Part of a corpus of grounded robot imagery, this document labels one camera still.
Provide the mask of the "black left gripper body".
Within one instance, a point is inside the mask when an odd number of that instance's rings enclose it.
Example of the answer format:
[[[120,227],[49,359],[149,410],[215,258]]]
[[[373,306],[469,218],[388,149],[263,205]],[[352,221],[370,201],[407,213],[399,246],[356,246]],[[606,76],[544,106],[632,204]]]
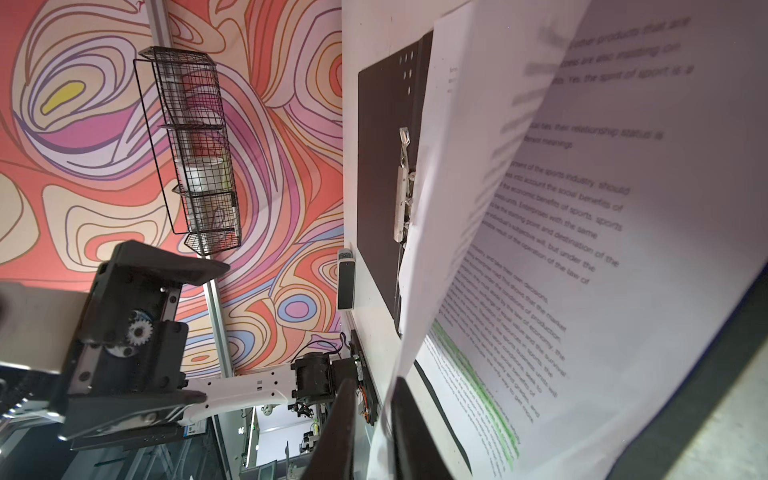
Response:
[[[205,393],[187,387],[181,290],[229,265],[130,240],[99,266],[56,387],[62,441],[169,424]]]

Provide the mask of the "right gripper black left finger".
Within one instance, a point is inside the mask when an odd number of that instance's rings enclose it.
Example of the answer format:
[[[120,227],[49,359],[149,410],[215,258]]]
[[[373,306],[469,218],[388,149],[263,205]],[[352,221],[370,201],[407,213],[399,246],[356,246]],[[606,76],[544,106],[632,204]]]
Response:
[[[337,393],[331,415],[316,444],[302,480],[353,479],[355,425],[357,418],[356,384],[344,380]]]

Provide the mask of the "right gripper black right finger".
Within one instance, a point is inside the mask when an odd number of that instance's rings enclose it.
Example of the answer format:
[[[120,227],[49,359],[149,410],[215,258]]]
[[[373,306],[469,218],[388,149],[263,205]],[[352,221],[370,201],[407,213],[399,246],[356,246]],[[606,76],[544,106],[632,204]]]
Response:
[[[394,478],[452,479],[406,380],[398,377],[390,401]]]

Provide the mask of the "printed paper sheet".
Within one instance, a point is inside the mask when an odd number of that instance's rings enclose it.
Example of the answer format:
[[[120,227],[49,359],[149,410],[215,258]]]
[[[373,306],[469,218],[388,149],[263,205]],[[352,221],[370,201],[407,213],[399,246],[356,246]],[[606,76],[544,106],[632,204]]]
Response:
[[[763,1],[475,1],[439,318],[489,479],[602,479],[767,261]]]
[[[401,330],[404,339],[416,343],[415,347],[404,346],[402,353],[414,357],[432,391],[457,450],[449,459],[464,463],[463,477],[489,479],[489,455],[482,444],[493,431],[489,415],[460,364],[455,341],[439,318],[455,275],[450,264],[457,258],[458,235],[466,226],[464,215],[474,203],[467,179],[480,170],[476,160],[451,167],[442,157],[472,16],[473,5],[466,3],[439,18],[432,31],[414,204],[399,282]]]

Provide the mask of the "black file folder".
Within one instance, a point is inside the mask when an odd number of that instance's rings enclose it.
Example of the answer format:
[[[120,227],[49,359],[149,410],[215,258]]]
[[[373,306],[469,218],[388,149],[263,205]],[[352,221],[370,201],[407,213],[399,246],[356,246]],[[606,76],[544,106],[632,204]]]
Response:
[[[404,244],[394,239],[400,130],[408,130],[409,168],[418,165],[422,109],[433,33],[358,73],[357,248],[395,325]]]

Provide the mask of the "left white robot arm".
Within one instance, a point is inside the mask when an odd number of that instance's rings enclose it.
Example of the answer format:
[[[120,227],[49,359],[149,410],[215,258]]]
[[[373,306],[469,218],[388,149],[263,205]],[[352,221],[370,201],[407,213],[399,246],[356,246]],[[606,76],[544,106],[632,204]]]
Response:
[[[88,292],[1,286],[1,415],[57,422],[63,441],[190,426],[248,406],[306,401],[296,364],[188,379],[184,286],[227,271],[137,241],[120,243]]]

